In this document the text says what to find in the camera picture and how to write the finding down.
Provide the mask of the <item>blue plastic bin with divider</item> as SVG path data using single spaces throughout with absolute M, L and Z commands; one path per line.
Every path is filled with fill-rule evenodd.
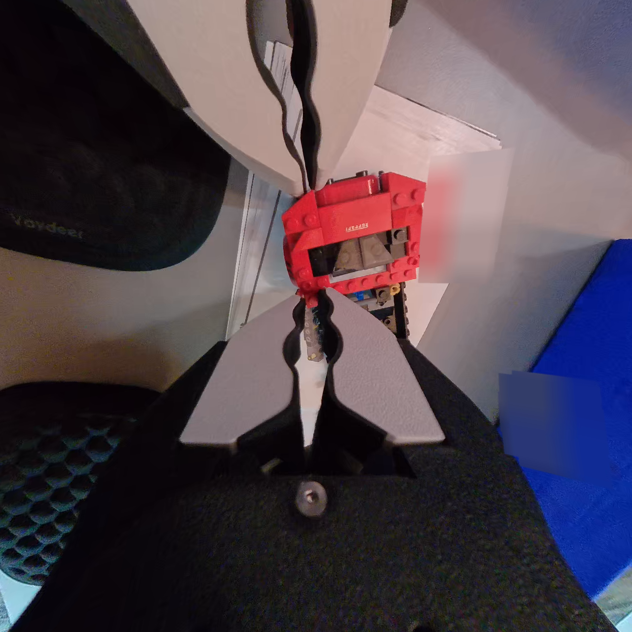
M 610 245 L 535 367 L 499 385 L 504 451 L 595 598 L 631 562 L 631 240 Z

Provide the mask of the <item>white instruction booklet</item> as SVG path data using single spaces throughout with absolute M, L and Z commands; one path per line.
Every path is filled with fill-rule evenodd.
M 264 64 L 273 74 L 288 107 L 288 129 L 299 143 L 302 105 L 290 74 L 291 46 L 265 43 Z M 500 141 L 466 123 L 435 112 L 374 86 L 359 123 L 337 167 L 334 178 L 353 175 L 352 168 L 377 174 L 380 170 L 428 181 L 431 158 L 501 148 Z M 241 235 L 236 258 L 228 335 L 276 304 L 294 295 L 282 256 L 281 214 L 291 203 L 288 195 L 251 172 L 245 193 Z M 407 282 L 409 340 L 417 345 L 447 288 L 445 283 Z M 302 355 L 297 369 L 304 443 L 312 443 L 326 375 L 326 361 Z

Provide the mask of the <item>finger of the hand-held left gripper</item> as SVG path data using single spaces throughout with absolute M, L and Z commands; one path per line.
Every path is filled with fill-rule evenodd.
M 249 35 L 246 1 L 129 1 L 188 102 L 233 158 L 283 192 L 306 193 L 283 99 Z
M 287 1 L 290 71 L 303 107 L 306 190 L 325 185 L 353 136 L 392 32 L 391 1 Z

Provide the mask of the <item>red lego car body section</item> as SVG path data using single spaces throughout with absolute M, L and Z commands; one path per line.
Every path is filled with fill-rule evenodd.
M 426 193 L 421 180 L 362 172 L 305 194 L 282 215 L 293 284 L 347 295 L 415 280 Z

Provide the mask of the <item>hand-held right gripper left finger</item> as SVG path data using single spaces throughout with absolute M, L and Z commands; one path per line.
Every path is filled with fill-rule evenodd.
M 304 301 L 291 296 L 227 342 L 180 441 L 304 465 L 299 376 Z

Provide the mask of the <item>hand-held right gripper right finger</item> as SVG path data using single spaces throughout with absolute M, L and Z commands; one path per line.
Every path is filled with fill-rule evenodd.
M 396 335 L 333 289 L 320 291 L 328 361 L 312 440 L 316 467 L 396 461 L 407 446 L 437 446 L 445 434 Z

